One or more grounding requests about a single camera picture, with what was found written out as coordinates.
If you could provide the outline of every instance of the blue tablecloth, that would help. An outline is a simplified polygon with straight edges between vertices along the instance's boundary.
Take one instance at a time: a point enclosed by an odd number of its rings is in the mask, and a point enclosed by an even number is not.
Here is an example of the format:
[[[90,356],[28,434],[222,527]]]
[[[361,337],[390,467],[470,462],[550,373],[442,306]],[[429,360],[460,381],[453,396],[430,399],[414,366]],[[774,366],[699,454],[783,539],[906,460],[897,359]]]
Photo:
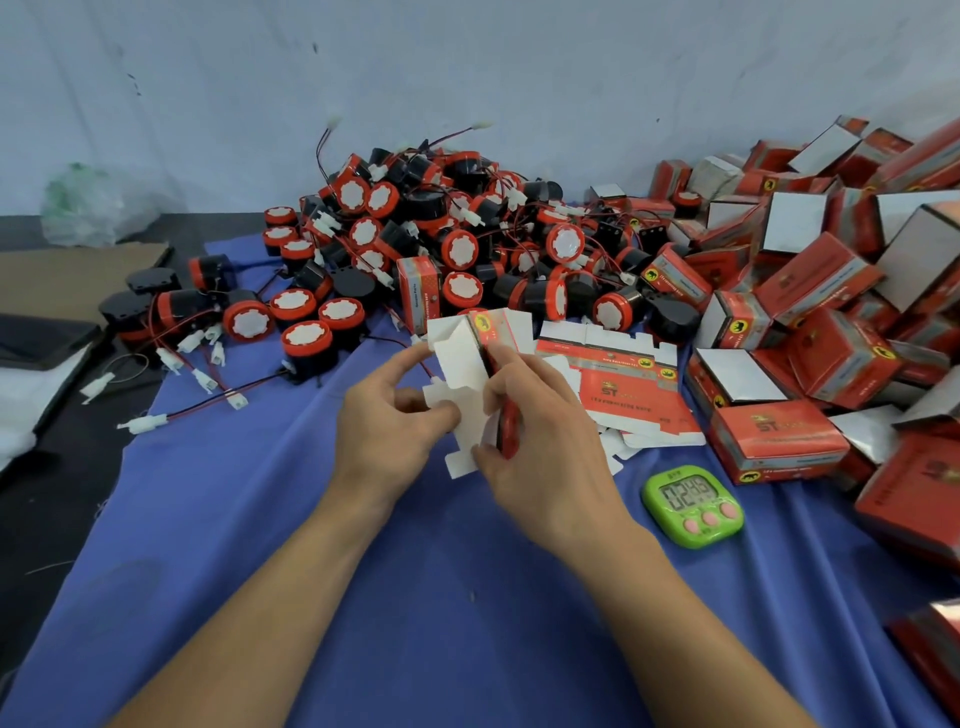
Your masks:
[[[208,248],[262,257],[258,236]],[[269,275],[250,270],[242,282],[255,288]],[[378,332],[401,337],[385,320]],[[395,350],[367,341],[321,388],[272,380],[241,411],[220,403],[137,437],[0,726],[102,725],[307,516],[330,473],[344,392]],[[224,378],[235,386],[264,376],[280,356],[275,336],[229,346]],[[417,368],[404,383],[427,381]],[[168,376],[152,412],[202,398],[192,377]],[[583,589],[517,531],[479,475],[449,479],[453,449],[452,438],[440,443],[365,556],[290,724],[649,724]],[[881,624],[956,596],[955,582],[878,546],[818,481],[736,488],[744,531],[684,550],[639,497],[650,474],[682,464],[729,482],[701,447],[643,452],[617,486],[691,587],[818,721],[948,726]]]

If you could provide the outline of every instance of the gray wall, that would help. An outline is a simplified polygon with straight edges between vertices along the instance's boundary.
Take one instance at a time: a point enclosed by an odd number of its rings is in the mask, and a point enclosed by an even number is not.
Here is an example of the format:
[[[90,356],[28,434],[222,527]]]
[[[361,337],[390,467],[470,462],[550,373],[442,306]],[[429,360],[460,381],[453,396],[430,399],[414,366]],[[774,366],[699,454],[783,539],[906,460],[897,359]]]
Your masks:
[[[0,214],[67,161],[190,211],[316,189],[312,150],[460,145],[645,190],[660,158],[808,140],[836,114],[907,135],[960,115],[956,0],[3,0]]]

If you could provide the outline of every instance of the left hand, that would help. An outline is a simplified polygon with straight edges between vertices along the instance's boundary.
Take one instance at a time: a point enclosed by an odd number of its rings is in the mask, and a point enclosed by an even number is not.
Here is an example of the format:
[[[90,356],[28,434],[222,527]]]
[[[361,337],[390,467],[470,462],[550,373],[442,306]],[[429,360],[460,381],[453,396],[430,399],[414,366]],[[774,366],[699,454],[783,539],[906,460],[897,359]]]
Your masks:
[[[350,387],[337,417],[333,476],[324,500],[336,498],[386,521],[417,479],[437,441],[460,422],[453,402],[427,409],[423,392],[396,389],[431,354],[417,344]]]

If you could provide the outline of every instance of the cardboard box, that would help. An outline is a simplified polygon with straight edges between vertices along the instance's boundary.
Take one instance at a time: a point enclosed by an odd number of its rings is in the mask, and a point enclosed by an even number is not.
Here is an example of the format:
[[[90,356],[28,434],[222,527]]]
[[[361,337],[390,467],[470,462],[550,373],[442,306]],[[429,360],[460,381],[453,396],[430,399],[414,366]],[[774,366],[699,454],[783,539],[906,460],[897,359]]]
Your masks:
[[[865,291],[848,303],[844,312],[854,319],[866,321],[877,333],[886,333],[900,319],[900,312],[876,291]]]
[[[950,358],[960,355],[960,326],[946,316],[904,316],[888,333],[892,339],[943,352]]]
[[[949,189],[960,183],[960,119],[880,165],[867,181],[880,192]]]
[[[693,167],[682,159],[665,159],[654,170],[647,197],[651,200],[669,200],[675,192],[686,190]]]
[[[903,366],[869,325],[829,308],[813,311],[786,348],[804,392],[847,409],[869,401]]]
[[[754,255],[761,251],[795,255],[805,250],[823,230],[826,212],[827,195],[775,192]]]
[[[960,448],[953,440],[905,432],[854,506],[884,541],[960,570]]]
[[[750,261],[750,246],[735,245],[713,251],[691,253],[684,257],[686,264],[704,277],[714,288],[735,279]]]
[[[734,220],[740,220],[760,204],[756,195],[724,195],[710,201],[707,214],[707,230],[721,228]]]
[[[944,310],[960,288],[960,203],[921,206],[876,265],[886,275],[876,292],[897,311]]]
[[[668,293],[703,311],[709,303],[713,288],[674,250],[673,244],[664,245],[640,277],[654,290]]]
[[[788,172],[790,160],[804,148],[803,144],[788,144],[785,141],[760,139],[750,150],[743,164],[743,171]]]
[[[752,293],[714,292],[693,340],[698,349],[756,349],[770,316]]]
[[[829,418],[851,444],[837,465],[833,481],[844,493],[858,493],[897,450],[900,436],[893,427],[902,414],[892,404],[862,409]]]
[[[836,173],[849,187],[865,187],[881,164],[912,146],[913,143],[902,136],[874,129],[840,161]]]
[[[874,286],[876,266],[829,232],[756,289],[760,305],[778,323],[796,327],[816,308],[839,308]]]
[[[833,124],[790,160],[790,168],[805,175],[820,175],[859,143],[859,136]]]
[[[707,433],[734,484],[793,480],[830,473],[850,444],[806,400],[722,407]]]
[[[857,136],[861,136],[867,131],[867,127],[870,126],[870,119],[861,119],[857,116],[840,114],[837,116],[837,120],[833,123],[839,127],[843,127],[850,133],[855,133]]]
[[[687,192],[694,192],[704,200],[718,195],[733,194],[743,178],[743,170],[720,157],[707,157],[697,163],[686,184]]]
[[[439,319],[440,271],[429,255],[404,257],[396,262],[403,321],[411,333],[423,336],[426,322]]]
[[[953,367],[894,426],[960,440],[960,367]]]
[[[789,399],[743,349],[694,349],[686,383],[707,415],[720,407]]]
[[[944,711],[960,725],[960,599],[935,601],[888,624],[887,630]]]

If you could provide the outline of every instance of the digital timer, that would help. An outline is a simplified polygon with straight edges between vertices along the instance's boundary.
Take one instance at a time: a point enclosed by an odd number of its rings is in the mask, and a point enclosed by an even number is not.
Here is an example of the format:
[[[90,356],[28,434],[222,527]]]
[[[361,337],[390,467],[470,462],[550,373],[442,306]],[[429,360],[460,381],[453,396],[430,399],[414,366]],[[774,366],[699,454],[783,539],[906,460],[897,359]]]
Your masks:
[[[685,548],[709,546],[743,527],[740,504],[711,473],[693,465],[654,475],[642,498],[666,535]]]

